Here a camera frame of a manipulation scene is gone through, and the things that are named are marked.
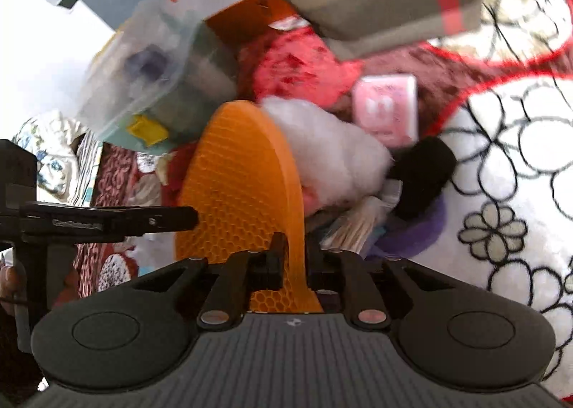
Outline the clear teal storage box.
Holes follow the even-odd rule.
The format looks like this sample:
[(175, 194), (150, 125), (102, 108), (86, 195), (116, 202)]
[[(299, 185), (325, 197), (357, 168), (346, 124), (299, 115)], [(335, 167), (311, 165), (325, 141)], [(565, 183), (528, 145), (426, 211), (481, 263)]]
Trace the clear teal storage box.
[(198, 140), (237, 96), (238, 63), (203, 19), (143, 0), (94, 57), (72, 114), (98, 140), (162, 155)]

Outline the orange honeycomb silicone pad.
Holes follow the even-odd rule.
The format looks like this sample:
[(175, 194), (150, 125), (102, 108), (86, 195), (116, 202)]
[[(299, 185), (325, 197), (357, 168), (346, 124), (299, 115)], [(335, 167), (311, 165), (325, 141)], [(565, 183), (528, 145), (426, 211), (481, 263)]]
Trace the orange honeycomb silicone pad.
[(221, 106), (191, 159), (178, 204), (193, 207), (194, 230), (175, 237), (175, 257), (223, 263), (240, 251), (270, 246), (274, 233), (288, 240), (281, 290), (251, 296), (255, 312), (318, 313), (307, 286), (302, 190), (288, 143), (272, 119), (247, 101)]

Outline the white plush bunny toy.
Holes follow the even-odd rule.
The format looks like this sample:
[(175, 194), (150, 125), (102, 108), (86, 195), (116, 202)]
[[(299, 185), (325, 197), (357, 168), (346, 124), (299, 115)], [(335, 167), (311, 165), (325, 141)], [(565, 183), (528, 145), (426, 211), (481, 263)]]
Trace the white plush bunny toy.
[(380, 192), (393, 157), (376, 137), (306, 100), (271, 96), (261, 108), (288, 142), (307, 217)]

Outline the black hair scrunchie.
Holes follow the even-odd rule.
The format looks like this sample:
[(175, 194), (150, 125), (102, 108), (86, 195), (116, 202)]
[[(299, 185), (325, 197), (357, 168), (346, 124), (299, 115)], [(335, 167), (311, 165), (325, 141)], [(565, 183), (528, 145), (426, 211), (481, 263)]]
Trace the black hair scrunchie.
[(439, 198), (453, 175), (457, 158), (439, 137), (425, 137), (404, 152), (387, 175), (402, 182), (393, 216), (415, 221)]

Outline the pink small card box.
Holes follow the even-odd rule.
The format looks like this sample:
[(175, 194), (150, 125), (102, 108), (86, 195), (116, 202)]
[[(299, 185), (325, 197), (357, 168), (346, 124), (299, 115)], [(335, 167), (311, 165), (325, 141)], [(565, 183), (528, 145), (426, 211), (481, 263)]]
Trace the pink small card box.
[(362, 77), (352, 88), (352, 122), (389, 148), (418, 141), (418, 87), (413, 74)]

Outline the striped white bedsheet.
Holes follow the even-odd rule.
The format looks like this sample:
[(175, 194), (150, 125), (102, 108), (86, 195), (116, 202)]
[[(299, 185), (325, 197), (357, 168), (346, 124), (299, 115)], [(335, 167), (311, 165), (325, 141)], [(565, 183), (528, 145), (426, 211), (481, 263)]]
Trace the striped white bedsheet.
[(103, 152), (92, 131), (55, 112), (27, 119), (13, 142), (38, 160), (38, 200), (89, 206)]

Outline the purple cloth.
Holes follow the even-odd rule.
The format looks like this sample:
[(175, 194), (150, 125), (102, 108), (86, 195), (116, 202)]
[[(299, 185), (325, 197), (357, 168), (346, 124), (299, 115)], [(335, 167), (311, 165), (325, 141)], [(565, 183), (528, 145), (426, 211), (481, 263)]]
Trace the purple cloth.
[(447, 223), (447, 209), (443, 196), (418, 219), (412, 222), (390, 218), (378, 233), (372, 233), (364, 249), (363, 259), (411, 259), (432, 246), (443, 233)]

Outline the cotton swabs pack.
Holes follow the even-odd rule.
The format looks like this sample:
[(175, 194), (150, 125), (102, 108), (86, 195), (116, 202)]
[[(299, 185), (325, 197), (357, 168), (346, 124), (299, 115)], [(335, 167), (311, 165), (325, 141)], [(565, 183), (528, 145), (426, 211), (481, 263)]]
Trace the cotton swabs pack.
[(343, 214), (321, 240), (322, 250), (348, 251), (365, 259), (399, 203), (402, 187), (401, 180), (387, 180), (379, 194), (365, 197)]

